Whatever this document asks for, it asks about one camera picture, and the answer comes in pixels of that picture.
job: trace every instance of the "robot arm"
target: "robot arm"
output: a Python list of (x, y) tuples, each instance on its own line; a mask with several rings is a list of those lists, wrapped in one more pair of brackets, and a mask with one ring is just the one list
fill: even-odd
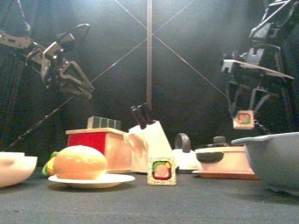
[(15, 49), (17, 55), (40, 66), (41, 81), (46, 88), (57, 88), (62, 93), (90, 98), (93, 87), (76, 61), (62, 58), (64, 48), (53, 42), (46, 48), (27, 37), (14, 37), (0, 31), (0, 44)]

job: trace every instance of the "table surface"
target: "table surface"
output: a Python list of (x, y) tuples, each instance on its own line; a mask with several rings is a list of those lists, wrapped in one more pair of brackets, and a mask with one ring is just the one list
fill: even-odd
[(258, 180), (178, 174), (177, 185), (148, 185), (145, 175), (110, 188), (50, 182), (35, 168), (0, 189), (0, 223), (299, 223), (299, 197)]

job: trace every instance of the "black curtain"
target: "black curtain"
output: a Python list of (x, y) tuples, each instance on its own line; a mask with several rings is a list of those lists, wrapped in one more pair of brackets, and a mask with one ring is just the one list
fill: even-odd
[[(27, 2), (25, 13), (33, 8)], [(9, 149), (37, 155), (42, 165), (52, 151), (66, 146), (65, 130), (85, 129), (90, 116), (120, 120), (122, 131), (136, 125), (129, 108), (145, 102), (146, 1), (40, 0), (35, 5), (31, 38), (45, 46), (54, 41), (56, 34), (78, 24), (89, 24), (88, 36), (64, 56), (77, 61), (96, 88), (92, 99), (74, 97), (64, 105), (68, 97), (46, 90), (40, 75), (27, 66), (23, 68), (13, 112), (7, 111), (11, 119), (3, 144), (62, 105)], [(225, 136), (229, 141), (264, 134), (258, 129), (232, 128), (225, 97), (229, 76), (220, 73), (222, 53), (234, 50), (242, 53), (249, 48), (248, 34), (264, 14), (262, 1), (154, 0), (152, 13), (152, 112), (170, 145), (181, 132), (189, 136), (192, 148), (210, 143), (214, 136)], [(297, 49), (296, 42), (293, 35), (289, 45)], [(289, 58), (297, 62), (294, 55)], [(258, 121), (273, 133), (286, 131), (280, 99), (273, 99), (260, 114)]]

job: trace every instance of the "white bowl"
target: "white bowl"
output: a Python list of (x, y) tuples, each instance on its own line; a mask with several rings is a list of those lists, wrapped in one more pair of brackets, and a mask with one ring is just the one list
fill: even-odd
[(25, 181), (33, 174), (37, 157), (11, 155), (0, 157), (0, 187), (11, 186)]

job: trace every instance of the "white container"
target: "white container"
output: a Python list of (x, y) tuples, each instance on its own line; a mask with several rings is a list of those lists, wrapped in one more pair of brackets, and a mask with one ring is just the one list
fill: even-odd
[(25, 181), (33, 174), (37, 157), (22, 154), (1, 154), (0, 157), (0, 187), (11, 186)]
[(222, 159), (213, 163), (200, 162), (200, 172), (253, 174), (248, 164), (244, 146), (210, 147), (194, 150), (196, 156), (201, 153), (212, 152), (222, 152)]

